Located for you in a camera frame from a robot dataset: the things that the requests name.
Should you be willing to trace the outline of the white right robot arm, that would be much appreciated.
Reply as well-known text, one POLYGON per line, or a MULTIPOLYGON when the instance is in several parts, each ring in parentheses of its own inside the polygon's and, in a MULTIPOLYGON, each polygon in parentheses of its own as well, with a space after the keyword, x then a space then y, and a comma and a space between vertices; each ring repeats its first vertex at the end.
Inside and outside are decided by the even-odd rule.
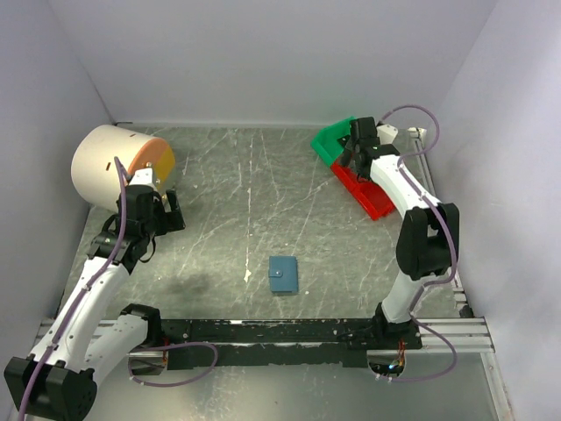
POLYGON ((340 165, 378 185, 401 216, 395 248, 399 272, 376 310, 373 342, 391 348, 413 324, 413 310, 426 289, 451 282, 457 271, 459 210, 431 195, 410 173, 393 145, 396 130, 374 118, 348 123, 340 165))

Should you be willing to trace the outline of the green plastic bin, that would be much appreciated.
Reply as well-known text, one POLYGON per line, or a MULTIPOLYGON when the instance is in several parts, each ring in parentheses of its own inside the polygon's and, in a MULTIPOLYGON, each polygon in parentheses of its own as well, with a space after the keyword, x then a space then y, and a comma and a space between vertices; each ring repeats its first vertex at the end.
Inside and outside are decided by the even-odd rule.
POLYGON ((344 145, 350 136, 350 122, 354 116, 321 129, 310 145, 321 161, 329 168, 343 153, 344 145))

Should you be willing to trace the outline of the red plastic bin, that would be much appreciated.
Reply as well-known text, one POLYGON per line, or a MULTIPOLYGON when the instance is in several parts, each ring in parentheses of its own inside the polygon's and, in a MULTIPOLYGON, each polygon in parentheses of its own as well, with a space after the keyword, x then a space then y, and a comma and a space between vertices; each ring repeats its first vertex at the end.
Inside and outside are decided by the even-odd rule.
POLYGON ((330 169, 354 197, 364 196, 373 192, 374 185, 372 182, 359 177, 348 167, 340 166, 337 161, 330 166, 330 169))
POLYGON ((373 182, 353 180, 352 195, 372 221, 384 218, 395 210, 391 199, 373 182))

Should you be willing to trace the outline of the blue card holder wallet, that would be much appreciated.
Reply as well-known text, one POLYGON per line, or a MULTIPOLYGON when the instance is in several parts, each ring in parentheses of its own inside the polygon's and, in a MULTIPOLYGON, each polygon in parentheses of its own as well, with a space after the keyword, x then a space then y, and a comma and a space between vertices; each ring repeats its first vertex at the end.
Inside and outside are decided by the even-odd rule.
POLYGON ((268 277, 270 290, 275 295, 299 292, 298 262, 294 256, 270 256, 268 277))

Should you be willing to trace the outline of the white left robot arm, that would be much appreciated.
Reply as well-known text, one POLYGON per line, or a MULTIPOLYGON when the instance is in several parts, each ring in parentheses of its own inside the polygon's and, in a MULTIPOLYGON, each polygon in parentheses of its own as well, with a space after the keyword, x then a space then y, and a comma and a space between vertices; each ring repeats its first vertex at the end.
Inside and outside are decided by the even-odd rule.
POLYGON ((147 185, 129 185, 117 199, 117 213, 92 239, 79 281, 43 338, 26 357, 13 357, 4 379, 18 410, 50 420, 83 420, 104 377, 131 350, 161 345, 158 309, 129 304, 116 327, 91 340, 115 292, 138 263, 155 253, 155 240, 183 230, 174 190, 160 194, 147 185))

